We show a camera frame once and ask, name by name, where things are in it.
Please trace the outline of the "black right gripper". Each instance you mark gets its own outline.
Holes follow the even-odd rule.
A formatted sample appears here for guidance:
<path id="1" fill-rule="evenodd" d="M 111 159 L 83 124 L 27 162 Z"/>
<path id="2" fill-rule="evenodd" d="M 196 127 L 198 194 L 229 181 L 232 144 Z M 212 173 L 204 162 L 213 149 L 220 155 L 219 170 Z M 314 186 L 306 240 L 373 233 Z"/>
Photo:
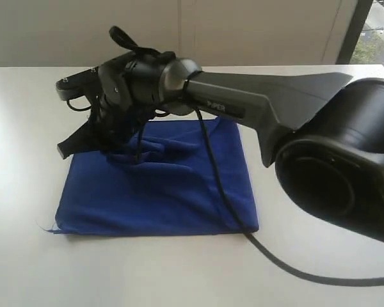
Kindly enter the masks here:
<path id="1" fill-rule="evenodd" d="M 110 60 L 99 67 L 102 94 L 92 119 L 57 144 L 62 159 L 74 154 L 118 150 L 160 108 L 160 64 Z"/>

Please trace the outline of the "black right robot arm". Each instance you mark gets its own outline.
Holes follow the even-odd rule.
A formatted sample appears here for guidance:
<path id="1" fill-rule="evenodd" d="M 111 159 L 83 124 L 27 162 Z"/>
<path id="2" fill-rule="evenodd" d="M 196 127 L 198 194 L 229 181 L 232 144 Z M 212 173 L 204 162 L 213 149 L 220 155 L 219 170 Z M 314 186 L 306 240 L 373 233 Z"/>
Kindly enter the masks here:
<path id="1" fill-rule="evenodd" d="M 89 119 L 58 145 L 62 157 L 118 150 L 159 111 L 199 109 L 253 129 L 263 165 L 301 209 L 384 242 L 383 78 L 214 73 L 140 49 L 60 79 L 56 92 L 90 103 Z"/>

